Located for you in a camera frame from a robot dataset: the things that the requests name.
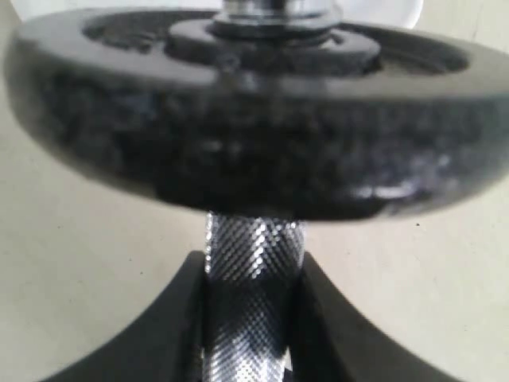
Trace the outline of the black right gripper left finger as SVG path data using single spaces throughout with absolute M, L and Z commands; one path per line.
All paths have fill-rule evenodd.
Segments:
M 200 381 L 204 254 L 192 251 L 169 285 L 121 333 L 48 381 Z

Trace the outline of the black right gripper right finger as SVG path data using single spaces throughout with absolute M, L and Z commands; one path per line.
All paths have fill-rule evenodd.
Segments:
M 293 304 L 295 381 L 436 381 L 437 370 L 367 320 L 305 253 Z

